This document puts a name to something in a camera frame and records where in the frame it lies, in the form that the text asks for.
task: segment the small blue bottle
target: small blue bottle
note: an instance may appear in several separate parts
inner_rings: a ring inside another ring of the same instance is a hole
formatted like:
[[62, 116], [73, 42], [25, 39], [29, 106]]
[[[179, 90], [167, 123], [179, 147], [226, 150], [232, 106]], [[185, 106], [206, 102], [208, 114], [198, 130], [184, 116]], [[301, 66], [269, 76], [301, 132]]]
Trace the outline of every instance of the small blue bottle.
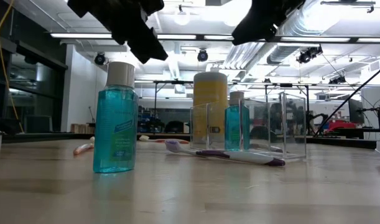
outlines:
[[241, 133], [243, 134], [244, 150], [249, 150], [249, 109], [242, 105], [242, 118], [239, 113], [239, 102], [243, 100], [244, 93], [234, 91], [229, 94], [229, 108], [225, 111], [225, 150], [239, 151], [241, 149]]
[[138, 101], [134, 92], [134, 66], [109, 63], [106, 88], [98, 93], [94, 172], [123, 172], [134, 168]]

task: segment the table surface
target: table surface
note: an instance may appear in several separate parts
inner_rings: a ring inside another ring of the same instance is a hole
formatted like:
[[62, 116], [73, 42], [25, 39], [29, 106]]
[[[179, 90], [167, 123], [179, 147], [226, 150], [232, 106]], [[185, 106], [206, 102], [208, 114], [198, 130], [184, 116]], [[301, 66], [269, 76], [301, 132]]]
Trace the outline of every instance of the table surface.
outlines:
[[1, 223], [380, 223], [380, 157], [308, 145], [286, 167], [172, 154], [139, 142], [136, 167], [94, 174], [85, 140], [4, 144]]

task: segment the ceiling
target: ceiling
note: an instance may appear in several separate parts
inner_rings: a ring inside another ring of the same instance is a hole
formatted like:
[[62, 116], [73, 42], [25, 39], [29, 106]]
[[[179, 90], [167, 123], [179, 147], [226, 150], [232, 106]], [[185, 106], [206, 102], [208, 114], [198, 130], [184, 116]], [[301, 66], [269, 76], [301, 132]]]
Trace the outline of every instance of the ceiling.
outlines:
[[[369, 7], [322, 6], [321, 0], [307, 0], [304, 10], [295, 12], [284, 25], [304, 16], [301, 25], [310, 34], [380, 37], [380, 0], [374, 1], [374, 11], [367, 13]], [[151, 15], [147, 21], [147, 25], [160, 34], [230, 34], [251, 5], [251, 0], [232, 0], [222, 6], [205, 6], [205, 0], [164, 2], [164, 9]], [[183, 6], [181, 13], [178, 4]], [[92, 15], [87, 14], [80, 19], [65, 0], [20, 0], [14, 3], [14, 7], [50, 32], [108, 32]], [[285, 27], [281, 31], [285, 35], [297, 35], [286, 33]], [[165, 40], [162, 45], [169, 55], [168, 60], [149, 60], [142, 65], [126, 48], [118, 46], [113, 40], [75, 40], [67, 43], [75, 44], [76, 49], [90, 60], [97, 53], [94, 49], [105, 49], [111, 60], [126, 58], [136, 66], [138, 80], [166, 79], [172, 70], [180, 71], [180, 79], [192, 80], [197, 72], [219, 67], [225, 68], [221, 71], [229, 76], [229, 80], [242, 82], [261, 82], [268, 77], [272, 82], [328, 83], [336, 69], [344, 71], [349, 82], [356, 83], [359, 82], [361, 69], [368, 67], [372, 72], [376, 69], [375, 65], [380, 66], [380, 45], [322, 44], [325, 57], [320, 55], [303, 65], [295, 59], [301, 50], [309, 46], [298, 46], [280, 64], [271, 65], [266, 61], [274, 50], [272, 48], [276, 48], [271, 43], [233, 47], [231, 42]], [[199, 49], [207, 50], [207, 62], [198, 62]]]

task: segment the acrylic box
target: acrylic box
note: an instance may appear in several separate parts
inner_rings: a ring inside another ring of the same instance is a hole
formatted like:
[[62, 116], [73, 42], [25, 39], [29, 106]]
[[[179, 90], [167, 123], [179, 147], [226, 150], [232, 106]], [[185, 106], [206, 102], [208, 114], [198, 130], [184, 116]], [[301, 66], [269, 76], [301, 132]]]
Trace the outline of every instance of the acrylic box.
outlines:
[[280, 93], [243, 100], [249, 108], [250, 148], [287, 161], [305, 159], [305, 98]]
[[226, 108], [226, 101], [191, 108], [191, 148], [224, 150]]

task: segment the white bottle cap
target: white bottle cap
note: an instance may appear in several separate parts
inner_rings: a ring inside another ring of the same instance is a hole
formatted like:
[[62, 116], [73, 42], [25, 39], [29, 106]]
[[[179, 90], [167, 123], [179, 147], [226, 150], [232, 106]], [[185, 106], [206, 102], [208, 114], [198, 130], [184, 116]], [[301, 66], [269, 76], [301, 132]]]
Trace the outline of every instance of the white bottle cap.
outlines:
[[244, 98], [244, 92], [242, 91], [232, 91], [229, 93], [229, 104], [232, 105], [239, 105], [239, 100], [242, 100]]
[[134, 66], [125, 62], [110, 62], [106, 85], [124, 85], [134, 88]]

